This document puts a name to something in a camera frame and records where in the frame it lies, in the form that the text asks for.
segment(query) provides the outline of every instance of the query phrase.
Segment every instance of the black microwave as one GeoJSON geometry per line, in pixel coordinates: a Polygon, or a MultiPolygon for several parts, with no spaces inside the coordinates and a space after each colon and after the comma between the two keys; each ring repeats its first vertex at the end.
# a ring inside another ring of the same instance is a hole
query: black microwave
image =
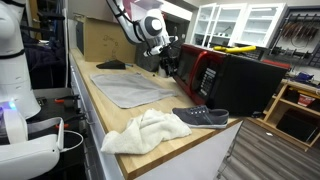
{"type": "Polygon", "coordinates": [[[183,44],[174,80],[195,102],[231,115],[263,112],[287,69],[183,44]]]}

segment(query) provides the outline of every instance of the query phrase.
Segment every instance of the blue light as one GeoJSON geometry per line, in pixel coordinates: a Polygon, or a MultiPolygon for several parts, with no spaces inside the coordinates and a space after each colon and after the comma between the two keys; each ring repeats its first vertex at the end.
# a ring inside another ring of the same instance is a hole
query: blue light
{"type": "Polygon", "coordinates": [[[14,104],[14,102],[9,102],[9,107],[12,109],[12,110],[17,110],[17,107],[16,105],[14,104]]]}

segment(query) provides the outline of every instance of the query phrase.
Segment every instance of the shoelace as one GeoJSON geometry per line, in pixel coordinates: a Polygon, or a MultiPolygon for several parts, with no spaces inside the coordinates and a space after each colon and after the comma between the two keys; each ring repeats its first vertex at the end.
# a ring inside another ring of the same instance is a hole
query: shoelace
{"type": "Polygon", "coordinates": [[[197,106],[197,107],[190,108],[191,114],[201,114],[201,113],[206,113],[207,111],[208,110],[206,106],[197,106]]]}

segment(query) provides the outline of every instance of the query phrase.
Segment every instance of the gray towel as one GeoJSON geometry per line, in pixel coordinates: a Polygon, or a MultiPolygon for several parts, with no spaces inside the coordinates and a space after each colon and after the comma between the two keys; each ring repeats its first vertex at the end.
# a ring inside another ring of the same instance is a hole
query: gray towel
{"type": "Polygon", "coordinates": [[[175,91],[163,89],[141,74],[98,74],[90,78],[120,108],[132,108],[176,96],[175,91]]]}

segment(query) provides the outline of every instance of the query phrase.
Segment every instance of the cardboard box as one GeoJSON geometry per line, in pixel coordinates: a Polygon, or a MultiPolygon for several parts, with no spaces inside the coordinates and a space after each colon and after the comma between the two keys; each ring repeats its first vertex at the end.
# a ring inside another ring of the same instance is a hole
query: cardboard box
{"type": "Polygon", "coordinates": [[[136,46],[128,42],[119,24],[84,16],[77,20],[83,23],[83,55],[86,61],[118,59],[134,63],[136,46]]]}

